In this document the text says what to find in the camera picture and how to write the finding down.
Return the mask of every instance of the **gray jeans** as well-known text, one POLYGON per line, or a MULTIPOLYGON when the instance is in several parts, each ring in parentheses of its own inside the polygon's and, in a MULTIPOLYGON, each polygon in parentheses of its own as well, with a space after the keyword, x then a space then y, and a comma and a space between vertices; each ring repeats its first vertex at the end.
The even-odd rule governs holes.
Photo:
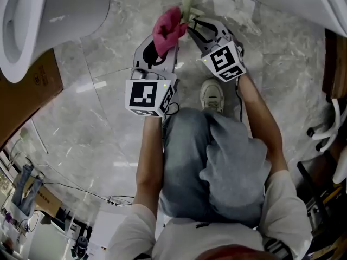
POLYGON ((267 148, 244 124, 210 110, 182 108, 163 124, 160 209, 199 222, 259 225, 267 148))
POLYGON ((37 176, 34 180, 34 183, 30 189, 29 194, 27 195, 27 197, 23 198, 22 200, 24 186, 27 183, 33 169, 34 167, 32 165, 23 166, 21 177, 19 181, 17 182, 15 193, 12 197, 12 203, 15 204, 27 217, 31 217, 31 215, 33 214, 32 213, 33 203, 35 201, 37 192, 39 191, 40 187, 43 184, 41 179, 37 176))

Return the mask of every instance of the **floor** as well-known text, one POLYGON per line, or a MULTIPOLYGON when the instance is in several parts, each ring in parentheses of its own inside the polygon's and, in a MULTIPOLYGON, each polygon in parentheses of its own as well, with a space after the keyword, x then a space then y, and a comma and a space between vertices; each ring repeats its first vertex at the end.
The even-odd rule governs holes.
MULTIPOLYGON (((93 34, 55 47, 64 91, 33 121, 30 147, 47 181, 78 186, 100 196, 135 194, 143 119, 124 108, 125 80, 133 54, 163 11, 181 0, 111 0, 104 24, 93 34)), ((245 46, 245 63, 282 132, 292 177, 296 163, 314 155, 306 130, 324 120, 329 105, 321 92, 324 29, 254 0, 196 0, 195 7, 217 18, 245 46)), ((176 74, 181 107, 200 108, 202 82, 211 73, 188 36, 179 42, 176 74)), ((234 82, 223 84, 226 115, 239 116, 234 82)), ((93 223, 102 201, 78 190, 46 185, 80 219, 93 223)))

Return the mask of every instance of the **toilet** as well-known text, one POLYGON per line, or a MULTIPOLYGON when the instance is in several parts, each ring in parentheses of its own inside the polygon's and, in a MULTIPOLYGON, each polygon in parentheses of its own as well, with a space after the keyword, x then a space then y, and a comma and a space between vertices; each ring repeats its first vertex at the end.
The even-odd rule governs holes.
POLYGON ((46 50, 104 22, 110 0, 0 0, 0 69, 19 82, 46 50))

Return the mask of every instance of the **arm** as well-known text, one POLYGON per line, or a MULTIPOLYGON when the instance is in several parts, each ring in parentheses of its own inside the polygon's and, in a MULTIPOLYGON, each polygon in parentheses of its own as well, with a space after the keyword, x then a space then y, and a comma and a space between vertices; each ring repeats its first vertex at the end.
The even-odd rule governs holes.
POLYGON ((272 167, 266 182, 265 201, 258 230, 269 238, 282 241, 294 259, 302 259, 312 236, 306 205, 297 197, 282 151, 282 137, 275 119, 248 75, 239 79, 252 135, 268 148, 272 167))
POLYGON ((157 217, 163 181, 162 119, 146 118, 136 172, 134 204, 142 204, 157 217))
POLYGON ((246 106, 252 135, 267 146, 266 158, 272 164, 268 178, 275 172, 288 170, 282 150, 280 129, 248 74, 240 77, 239 89, 246 106))
POLYGON ((162 119, 146 118, 136 172, 137 191, 130 214, 118 226, 106 259, 150 259, 156 230, 159 193, 162 189, 162 119))

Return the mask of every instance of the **white sneaker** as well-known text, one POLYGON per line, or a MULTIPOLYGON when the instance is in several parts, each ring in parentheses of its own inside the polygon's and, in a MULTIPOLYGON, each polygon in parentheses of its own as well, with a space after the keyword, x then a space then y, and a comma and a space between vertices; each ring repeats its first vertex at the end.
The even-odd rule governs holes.
POLYGON ((221 85, 215 79, 206 80, 201 87, 200 101, 202 109, 211 109, 222 113, 224 109, 224 95, 221 85))
POLYGON ((38 177, 41 179, 41 181, 44 181, 44 179, 46 178, 46 176, 41 171, 38 173, 38 177))

